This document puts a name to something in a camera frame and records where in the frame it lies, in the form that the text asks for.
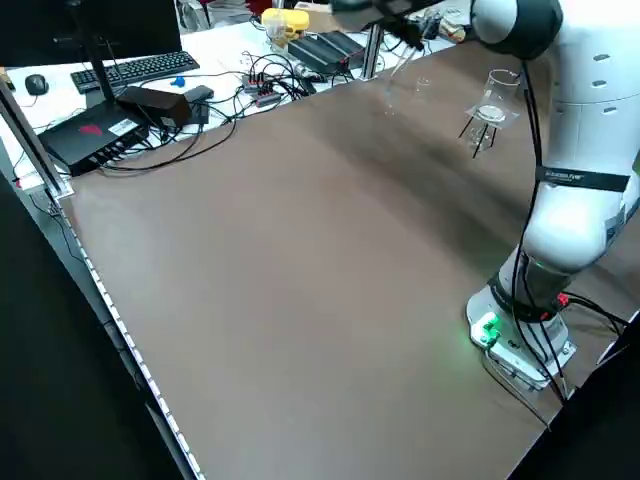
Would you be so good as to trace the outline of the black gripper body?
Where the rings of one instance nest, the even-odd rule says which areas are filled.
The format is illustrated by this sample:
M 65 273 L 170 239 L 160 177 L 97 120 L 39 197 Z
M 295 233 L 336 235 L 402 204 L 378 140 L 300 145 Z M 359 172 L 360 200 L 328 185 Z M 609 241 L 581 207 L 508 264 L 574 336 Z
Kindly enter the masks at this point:
M 330 2 L 335 21 L 346 29 L 366 29 L 389 17 L 404 17 L 439 0 L 336 0 Z

